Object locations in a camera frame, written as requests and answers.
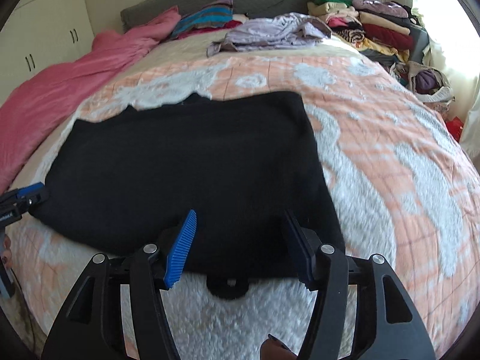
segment painted fingernail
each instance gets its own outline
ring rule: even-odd
[[[268,338],[269,338],[270,340],[273,340],[273,341],[275,341],[275,342],[280,343],[280,346],[282,347],[282,349],[285,349],[285,350],[288,350],[289,352],[291,352],[290,348],[289,348],[288,346],[286,346],[282,341],[280,341],[279,339],[277,339],[274,335],[269,334],[269,335],[268,335]]]

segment white curtain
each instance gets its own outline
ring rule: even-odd
[[[413,0],[413,8],[430,36],[424,64],[445,73],[452,84],[450,117],[466,121],[460,144],[480,165],[480,37],[457,0]]]

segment black door handle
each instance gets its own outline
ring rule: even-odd
[[[28,58],[25,57],[25,61],[27,61],[27,64],[28,64],[28,71],[32,71],[32,68],[30,67],[30,62],[28,62]]]

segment finger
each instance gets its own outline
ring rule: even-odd
[[[13,261],[11,259],[11,251],[4,250],[1,254],[1,260],[6,269],[10,269],[13,266]]]
[[[260,347],[260,360],[295,360],[297,356],[275,337],[269,337]]]
[[[10,249],[11,247],[11,239],[6,234],[5,234],[5,238],[3,239],[3,246],[5,247],[5,249]]]

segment pink comforter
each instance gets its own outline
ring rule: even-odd
[[[124,35],[99,34],[92,52],[75,62],[44,69],[10,94],[0,108],[0,193],[83,100],[172,32],[181,17],[178,12],[168,13],[168,20],[133,28]]]

